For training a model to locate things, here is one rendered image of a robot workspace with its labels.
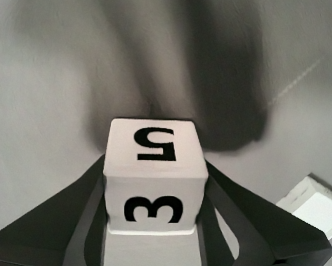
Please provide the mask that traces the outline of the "white number cube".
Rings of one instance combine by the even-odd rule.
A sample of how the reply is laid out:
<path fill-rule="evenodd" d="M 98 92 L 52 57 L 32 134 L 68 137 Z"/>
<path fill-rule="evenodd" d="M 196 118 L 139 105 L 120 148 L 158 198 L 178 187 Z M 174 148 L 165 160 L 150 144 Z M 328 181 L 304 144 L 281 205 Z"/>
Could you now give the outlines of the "white number cube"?
<path fill-rule="evenodd" d="M 103 178 L 111 234 L 192 234 L 208 171 L 192 122 L 114 119 Z"/>

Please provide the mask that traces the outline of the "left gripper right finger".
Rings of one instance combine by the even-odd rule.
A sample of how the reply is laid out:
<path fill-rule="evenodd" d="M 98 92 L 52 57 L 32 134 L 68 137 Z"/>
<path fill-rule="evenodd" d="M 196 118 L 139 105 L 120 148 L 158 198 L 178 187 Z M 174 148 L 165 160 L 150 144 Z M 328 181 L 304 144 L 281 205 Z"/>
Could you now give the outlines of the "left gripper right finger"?
<path fill-rule="evenodd" d="M 209 176 L 196 221 L 201 266 L 324 266 L 332 257 L 325 231 L 239 185 L 204 160 Z M 215 207 L 238 240 L 236 259 Z"/>

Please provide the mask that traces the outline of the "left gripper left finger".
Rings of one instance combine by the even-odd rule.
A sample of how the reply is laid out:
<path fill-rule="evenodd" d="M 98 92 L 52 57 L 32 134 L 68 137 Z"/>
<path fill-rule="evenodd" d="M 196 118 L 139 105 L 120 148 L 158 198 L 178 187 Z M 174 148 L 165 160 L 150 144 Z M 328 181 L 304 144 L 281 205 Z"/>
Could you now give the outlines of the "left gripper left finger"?
<path fill-rule="evenodd" d="M 104 266 L 105 158 L 103 154 L 76 181 L 1 229 L 0 258 L 41 266 Z"/>

